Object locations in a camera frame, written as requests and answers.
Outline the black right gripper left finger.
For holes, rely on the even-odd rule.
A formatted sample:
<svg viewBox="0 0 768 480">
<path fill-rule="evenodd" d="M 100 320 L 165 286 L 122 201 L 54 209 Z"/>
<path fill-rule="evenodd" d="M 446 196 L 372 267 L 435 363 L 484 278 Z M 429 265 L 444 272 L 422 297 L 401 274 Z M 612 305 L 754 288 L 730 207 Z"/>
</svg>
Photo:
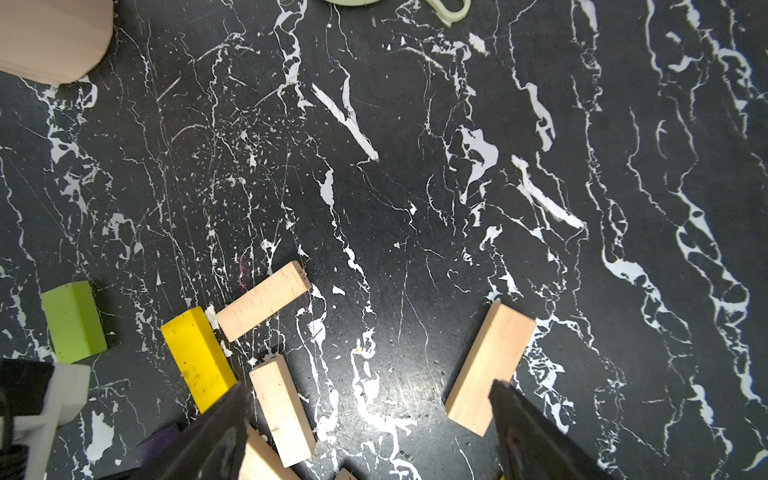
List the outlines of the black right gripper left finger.
<svg viewBox="0 0 768 480">
<path fill-rule="evenodd" d="M 253 413 L 248 386 L 238 382 L 159 456 L 134 469 L 130 479 L 221 479 L 239 477 L 247 427 Z"/>
</svg>

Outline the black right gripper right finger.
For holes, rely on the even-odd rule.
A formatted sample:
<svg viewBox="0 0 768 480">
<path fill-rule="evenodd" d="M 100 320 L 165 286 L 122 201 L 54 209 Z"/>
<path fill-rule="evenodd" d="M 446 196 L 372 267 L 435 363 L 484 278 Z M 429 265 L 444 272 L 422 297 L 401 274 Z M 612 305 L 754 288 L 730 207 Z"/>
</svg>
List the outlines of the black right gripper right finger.
<svg viewBox="0 0 768 480">
<path fill-rule="evenodd" d="M 489 400 L 506 479 L 609 479 L 573 440 L 563 434 L 508 382 L 493 382 Z"/>
</svg>

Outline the purple block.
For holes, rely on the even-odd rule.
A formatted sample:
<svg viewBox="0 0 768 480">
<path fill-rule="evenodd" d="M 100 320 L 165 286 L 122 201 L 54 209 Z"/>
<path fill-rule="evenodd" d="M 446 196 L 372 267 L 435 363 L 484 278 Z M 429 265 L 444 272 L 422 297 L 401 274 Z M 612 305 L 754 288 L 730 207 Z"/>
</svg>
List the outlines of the purple block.
<svg viewBox="0 0 768 480">
<path fill-rule="evenodd" d="M 177 423 L 171 423 L 158 429 L 135 447 L 134 459 L 139 466 L 146 465 L 163 453 L 179 435 L 180 429 Z"/>
</svg>

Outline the small yellow block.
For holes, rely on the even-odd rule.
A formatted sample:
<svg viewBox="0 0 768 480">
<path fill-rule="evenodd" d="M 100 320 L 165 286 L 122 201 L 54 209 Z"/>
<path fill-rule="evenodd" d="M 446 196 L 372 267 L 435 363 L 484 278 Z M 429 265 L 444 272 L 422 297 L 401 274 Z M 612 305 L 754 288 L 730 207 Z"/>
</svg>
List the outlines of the small yellow block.
<svg viewBox="0 0 768 480">
<path fill-rule="evenodd" d="M 200 307 L 187 310 L 161 327 L 165 342 L 203 414 L 237 379 Z"/>
</svg>

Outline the long wooden block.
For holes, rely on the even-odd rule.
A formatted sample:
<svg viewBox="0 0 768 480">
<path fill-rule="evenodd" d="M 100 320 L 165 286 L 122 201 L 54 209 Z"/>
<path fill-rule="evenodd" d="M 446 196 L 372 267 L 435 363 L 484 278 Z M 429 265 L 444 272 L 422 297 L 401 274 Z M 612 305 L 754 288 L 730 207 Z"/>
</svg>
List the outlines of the long wooden block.
<svg viewBox="0 0 768 480">
<path fill-rule="evenodd" d="M 247 426 L 247 435 L 239 480 L 299 480 L 291 468 L 282 465 L 278 454 L 250 425 Z"/>
</svg>

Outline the lime green block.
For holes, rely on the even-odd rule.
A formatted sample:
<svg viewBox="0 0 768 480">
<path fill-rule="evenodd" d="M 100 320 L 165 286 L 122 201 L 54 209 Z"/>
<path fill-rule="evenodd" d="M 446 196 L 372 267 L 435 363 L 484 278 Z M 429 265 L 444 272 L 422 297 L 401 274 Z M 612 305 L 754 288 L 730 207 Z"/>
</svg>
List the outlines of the lime green block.
<svg viewBox="0 0 768 480">
<path fill-rule="evenodd" d="M 107 349 L 90 284 L 70 282 L 41 294 L 58 363 L 72 364 Z"/>
</svg>

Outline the wooden block centre small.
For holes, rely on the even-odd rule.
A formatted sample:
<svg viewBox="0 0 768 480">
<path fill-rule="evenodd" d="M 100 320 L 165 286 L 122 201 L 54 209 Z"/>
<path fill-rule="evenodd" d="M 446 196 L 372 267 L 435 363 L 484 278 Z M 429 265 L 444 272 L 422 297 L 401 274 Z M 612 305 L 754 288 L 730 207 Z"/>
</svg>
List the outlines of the wooden block centre small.
<svg viewBox="0 0 768 480">
<path fill-rule="evenodd" d="M 309 460 L 316 439 L 285 358 L 277 355 L 249 376 L 283 466 Z"/>
</svg>

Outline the wooden block far right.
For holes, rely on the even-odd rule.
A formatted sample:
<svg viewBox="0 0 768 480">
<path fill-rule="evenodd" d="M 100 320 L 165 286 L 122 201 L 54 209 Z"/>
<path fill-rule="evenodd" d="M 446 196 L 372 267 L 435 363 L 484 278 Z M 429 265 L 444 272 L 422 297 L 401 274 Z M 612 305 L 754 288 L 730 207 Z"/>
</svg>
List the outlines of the wooden block far right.
<svg viewBox="0 0 768 480">
<path fill-rule="evenodd" d="M 493 382 L 513 378 L 535 329 L 527 316 L 499 301 L 491 304 L 445 402 L 450 420 L 480 437 L 486 434 Z"/>
</svg>

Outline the wooden block numbered twelve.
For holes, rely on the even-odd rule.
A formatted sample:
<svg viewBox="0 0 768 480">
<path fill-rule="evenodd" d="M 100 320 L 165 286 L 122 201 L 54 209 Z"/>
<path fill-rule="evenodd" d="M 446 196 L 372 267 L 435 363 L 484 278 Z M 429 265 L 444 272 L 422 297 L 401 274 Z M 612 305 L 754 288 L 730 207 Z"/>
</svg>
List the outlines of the wooden block numbered twelve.
<svg viewBox="0 0 768 480">
<path fill-rule="evenodd" d="M 357 480 L 357 478 L 349 470 L 342 468 L 337 473 L 334 480 Z"/>
</svg>

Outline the wooden block upper middle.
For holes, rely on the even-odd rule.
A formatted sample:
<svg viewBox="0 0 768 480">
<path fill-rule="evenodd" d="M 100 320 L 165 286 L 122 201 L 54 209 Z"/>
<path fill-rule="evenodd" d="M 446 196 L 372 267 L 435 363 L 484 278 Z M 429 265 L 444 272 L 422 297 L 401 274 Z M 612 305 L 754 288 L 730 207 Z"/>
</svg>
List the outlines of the wooden block upper middle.
<svg viewBox="0 0 768 480">
<path fill-rule="evenodd" d="M 235 342 L 310 289 L 303 267 L 291 261 L 221 310 L 218 324 L 227 340 Z"/>
</svg>

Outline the pink plant pot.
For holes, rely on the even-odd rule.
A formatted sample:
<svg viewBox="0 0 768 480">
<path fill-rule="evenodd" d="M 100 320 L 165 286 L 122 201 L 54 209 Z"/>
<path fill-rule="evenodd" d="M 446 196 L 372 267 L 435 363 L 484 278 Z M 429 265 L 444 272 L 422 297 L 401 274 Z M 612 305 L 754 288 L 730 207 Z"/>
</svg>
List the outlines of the pink plant pot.
<svg viewBox="0 0 768 480">
<path fill-rule="evenodd" d="M 106 54 L 114 2 L 3 1 L 1 70 L 46 85 L 72 83 Z"/>
</svg>

